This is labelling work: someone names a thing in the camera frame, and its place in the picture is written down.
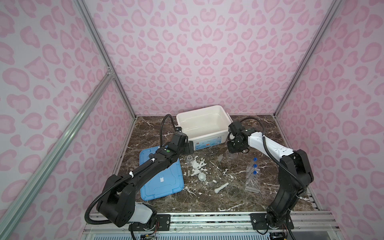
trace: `marble surface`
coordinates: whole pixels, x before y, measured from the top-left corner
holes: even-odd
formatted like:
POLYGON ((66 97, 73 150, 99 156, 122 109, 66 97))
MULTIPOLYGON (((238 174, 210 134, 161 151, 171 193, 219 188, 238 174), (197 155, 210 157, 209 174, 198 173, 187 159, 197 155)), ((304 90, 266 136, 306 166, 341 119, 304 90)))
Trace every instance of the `marble surface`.
MULTIPOLYGON (((246 116, 231 116, 233 121, 239 121, 246 116)), ((285 145, 272 116, 260 116, 266 127, 266 136, 285 145)), ((146 148, 159 145, 159 130, 163 117, 138 117, 128 149, 125 153, 119 175, 126 174, 139 165, 139 153, 146 148)), ((260 129, 258 123, 246 120, 244 125, 260 129)), ((172 138, 174 130, 167 119, 163 127, 163 142, 172 138)), ((203 172, 206 181, 200 181, 197 175, 192 176, 193 168, 187 167, 186 156, 180 158, 184 178, 184 189, 178 193, 158 199, 143 201, 140 192, 136 195, 137 202, 146 202, 153 205, 158 212, 211 212, 211 211, 264 211, 275 198, 279 188, 277 181, 277 165, 256 149, 251 148, 249 153, 242 154, 235 161, 225 158, 226 145, 219 144, 195 151, 192 156, 197 162, 206 163, 203 172), (246 191, 246 167, 250 161, 257 157, 260 171, 260 193, 246 191), (215 194, 214 189, 229 182, 229 185, 215 194)), ((296 211, 313 210, 309 201, 299 200, 296 211)))

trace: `clear plastic bottle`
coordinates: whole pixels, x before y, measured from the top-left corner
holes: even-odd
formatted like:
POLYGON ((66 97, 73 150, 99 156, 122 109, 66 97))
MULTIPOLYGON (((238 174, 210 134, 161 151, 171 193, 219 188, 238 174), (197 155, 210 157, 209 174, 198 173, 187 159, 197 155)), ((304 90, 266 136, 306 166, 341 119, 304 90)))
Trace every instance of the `clear plastic bottle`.
POLYGON ((260 192, 260 175, 258 174, 260 169, 255 168, 253 172, 251 172, 250 176, 247 178, 245 182, 245 190, 250 192, 259 193, 260 192))
POLYGON ((192 167, 193 161, 194 161, 193 157, 191 155, 188 155, 186 159, 187 167, 192 167))
POLYGON ((239 156, 238 152, 232 153, 228 149, 225 152, 225 157, 227 158, 227 161, 236 160, 238 156, 239 156))
POLYGON ((257 165, 254 166, 255 163, 256 163, 256 161, 257 161, 257 158, 254 157, 254 158, 252 159, 251 163, 250 163, 250 164, 248 165, 248 167, 247 167, 247 172, 251 172, 251 171, 253 170, 254 167, 257 167, 257 165))

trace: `metal bracket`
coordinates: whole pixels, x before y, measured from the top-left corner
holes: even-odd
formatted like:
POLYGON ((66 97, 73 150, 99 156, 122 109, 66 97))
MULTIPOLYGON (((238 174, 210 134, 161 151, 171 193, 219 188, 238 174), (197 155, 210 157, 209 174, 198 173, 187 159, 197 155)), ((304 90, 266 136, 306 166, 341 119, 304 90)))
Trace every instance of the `metal bracket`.
POLYGON ((285 232, 271 232, 269 233, 269 238, 273 240, 284 240, 286 239, 285 232))
MULTIPOLYGON (((265 220, 265 214, 250 214, 249 216, 251 217, 251 224, 252 224, 253 230, 263 230, 263 229, 266 230, 268 228, 265 220)), ((290 229, 295 228, 293 225, 291 216, 289 216, 288 224, 290 229)))
MULTIPOLYGON (((158 231, 169 231, 169 225, 170 225, 170 215, 169 214, 157 214, 156 215, 156 222, 159 222, 159 228, 158 231)), ((133 227, 134 231, 147 231, 142 227, 141 223, 134 222, 129 225, 129 230, 133 227)))

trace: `aluminum frame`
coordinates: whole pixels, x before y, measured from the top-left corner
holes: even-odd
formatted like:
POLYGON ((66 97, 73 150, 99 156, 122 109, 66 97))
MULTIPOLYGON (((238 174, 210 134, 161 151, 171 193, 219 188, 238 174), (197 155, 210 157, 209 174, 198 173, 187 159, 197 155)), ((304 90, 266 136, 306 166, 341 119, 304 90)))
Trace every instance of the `aluminum frame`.
MULTIPOLYGON (((266 212, 165 212, 159 214, 170 214, 170 230, 161 233, 233 233, 233 232, 256 232, 252 228, 251 213, 266 212)), ((106 219, 101 214, 91 214, 92 218, 98 220, 106 219)), ((291 218, 295 225, 293 232, 325 231, 339 232, 330 211, 293 211, 291 218)), ((89 225, 84 228, 83 235, 97 235, 106 233, 129 232, 128 224, 118 228, 114 224, 89 225)), ((281 230, 269 229, 268 232, 281 232, 281 230)))
POLYGON ((23 215, 34 201, 44 183, 55 169, 57 163, 60 161, 65 151, 72 143, 72 140, 81 129, 83 123, 92 112, 96 103, 99 101, 100 97, 103 95, 112 79, 113 75, 110 73, 107 73, 104 76, 90 97, 80 108, 79 112, 73 118, 71 123, 68 125, 65 132, 53 146, 52 150, 44 158, 38 169, 28 180, 21 193, 9 206, 8 210, 2 217, 2 221, 0 222, 0 239, 6 240, 11 236, 19 221, 22 219, 23 215))
POLYGON ((281 101, 279 102, 279 105, 277 106, 276 111, 273 115, 278 116, 281 113, 285 103, 287 102, 297 82, 300 80, 301 74, 303 73, 304 69, 307 67, 309 61, 311 60, 312 56, 316 51, 316 48, 319 46, 322 38, 327 32, 336 14, 341 9, 343 2, 344 0, 333 0, 333 2, 331 3, 331 6, 329 7, 327 13, 325 14, 325 17, 321 22, 318 30, 316 31, 316 34, 314 35, 312 42, 310 43, 307 51, 305 52, 303 60, 300 62, 295 74, 292 77, 291 82, 287 87, 287 90, 284 92, 284 95, 281 98, 281 101))
POLYGON ((93 41, 95 42, 97 49, 100 52, 100 56, 101 56, 101 58, 105 64, 105 66, 107 67, 108 71, 114 76, 113 80, 116 83, 116 86, 119 90, 121 97, 123 98, 123 102, 125 103, 125 105, 129 109, 129 113, 131 114, 132 118, 135 119, 136 118, 135 112, 133 111, 132 105, 129 102, 127 94, 125 93, 124 88, 123 88, 123 86, 119 80, 119 77, 116 74, 116 71, 115 71, 113 64, 112 64, 112 62, 108 56, 108 53, 107 53, 106 48, 105 48, 105 46, 101 40, 100 35, 96 29, 96 26, 92 20, 92 16, 88 10, 86 3, 84 2, 84 0, 73 0, 73 2, 75 3, 75 5, 79 11, 79 13, 80 13, 80 15, 81 15, 81 17, 85 23, 85 26, 87 27, 89 33, 91 34, 91 37, 92 37, 93 41))

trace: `metal mounting plate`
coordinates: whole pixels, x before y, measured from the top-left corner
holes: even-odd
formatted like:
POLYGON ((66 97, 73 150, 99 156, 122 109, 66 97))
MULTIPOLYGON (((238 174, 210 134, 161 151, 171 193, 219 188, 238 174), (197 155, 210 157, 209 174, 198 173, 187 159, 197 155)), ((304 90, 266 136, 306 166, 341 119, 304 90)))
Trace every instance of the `metal mounting plate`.
MULTIPOLYGON (((158 231, 169 231, 170 225, 170 214, 157 214, 156 221, 159 222, 158 231)), ((140 223, 132 223, 129 225, 129 228, 133 227, 133 230, 136 231, 146 231, 143 227, 140 226, 140 223)))
MULTIPOLYGON (((265 221, 265 214, 250 214, 249 216, 251 217, 251 224, 253 230, 263 230, 268 228, 265 221)), ((293 226, 291 216, 289 216, 289 220, 289 228, 294 229, 295 227, 293 226)))

